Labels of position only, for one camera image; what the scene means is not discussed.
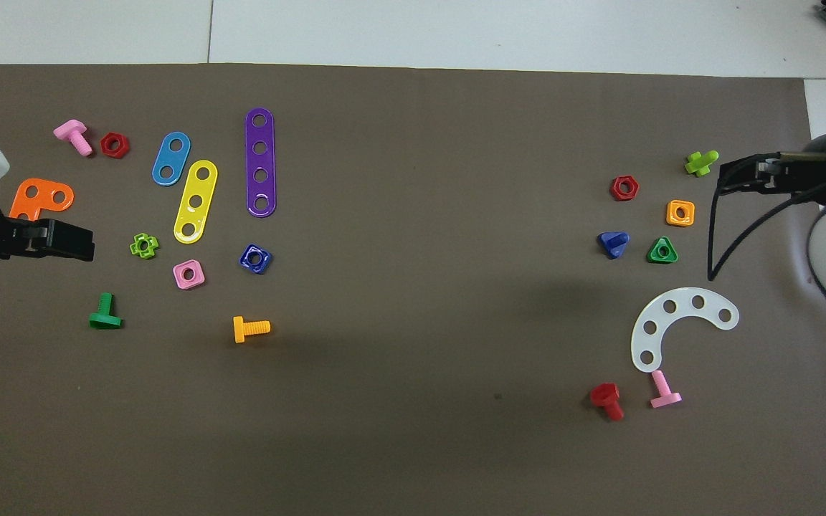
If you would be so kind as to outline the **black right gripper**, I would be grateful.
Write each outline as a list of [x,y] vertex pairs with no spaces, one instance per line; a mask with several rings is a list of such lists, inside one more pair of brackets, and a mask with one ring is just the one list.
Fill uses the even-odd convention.
[[815,186],[815,161],[780,154],[770,159],[740,159],[720,167],[720,195],[755,191],[801,193]]

